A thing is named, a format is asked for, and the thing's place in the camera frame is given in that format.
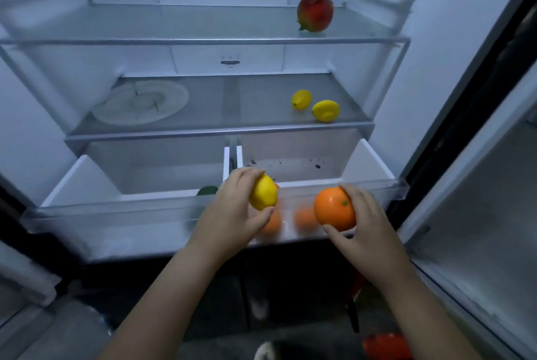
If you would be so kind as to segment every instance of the round plate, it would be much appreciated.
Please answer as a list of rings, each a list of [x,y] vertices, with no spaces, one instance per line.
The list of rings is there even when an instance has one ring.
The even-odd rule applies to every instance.
[[[127,82],[114,90],[91,112],[111,125],[138,125],[165,119],[182,109],[189,92],[179,83],[161,80]]]

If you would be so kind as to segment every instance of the forearm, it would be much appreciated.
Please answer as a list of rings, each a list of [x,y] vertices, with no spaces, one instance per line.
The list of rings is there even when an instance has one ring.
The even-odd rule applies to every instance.
[[[98,360],[173,359],[217,267],[202,252],[178,251],[117,329]]]
[[[480,359],[417,275],[384,295],[416,360]]]

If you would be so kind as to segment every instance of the person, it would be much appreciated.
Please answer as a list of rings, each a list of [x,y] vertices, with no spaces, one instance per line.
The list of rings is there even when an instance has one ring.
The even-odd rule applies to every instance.
[[[245,248],[274,211],[248,217],[257,168],[234,170],[207,206],[190,240],[171,258],[155,282],[104,347],[98,360],[167,360],[177,356],[194,309],[216,271]],[[356,269],[385,297],[414,359],[479,359],[479,355],[417,276],[375,198],[346,184],[359,221],[352,239],[335,228],[326,234]]]

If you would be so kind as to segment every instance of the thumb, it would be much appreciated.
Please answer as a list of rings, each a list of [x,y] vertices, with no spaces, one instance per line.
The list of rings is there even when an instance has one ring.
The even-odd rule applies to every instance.
[[[341,252],[341,254],[343,254],[350,261],[352,250],[355,247],[353,242],[329,224],[323,225],[323,230],[328,235],[330,241]]]
[[[259,231],[265,227],[269,222],[272,213],[274,213],[275,207],[265,207],[260,214],[256,214],[254,217],[250,217],[246,222],[248,228],[252,230],[254,235],[258,234]]]

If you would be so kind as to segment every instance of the open drawer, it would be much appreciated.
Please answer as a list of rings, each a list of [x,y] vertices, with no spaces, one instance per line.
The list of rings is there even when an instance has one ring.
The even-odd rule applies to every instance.
[[[296,225],[295,213],[312,212],[315,196],[340,182],[367,189],[384,208],[408,191],[355,129],[246,134],[238,143],[237,165],[264,168],[280,187],[281,230],[252,245],[326,237],[320,226]]]
[[[231,150],[225,137],[93,143],[22,222],[29,231],[53,233],[85,262],[173,254],[214,198],[195,196],[198,189],[221,183],[235,153],[237,166],[264,167],[281,187],[284,226],[276,238],[262,242],[322,237],[320,229],[295,231],[293,211],[340,181],[368,189],[383,205],[404,198],[408,189],[358,130],[247,134],[236,140]]]

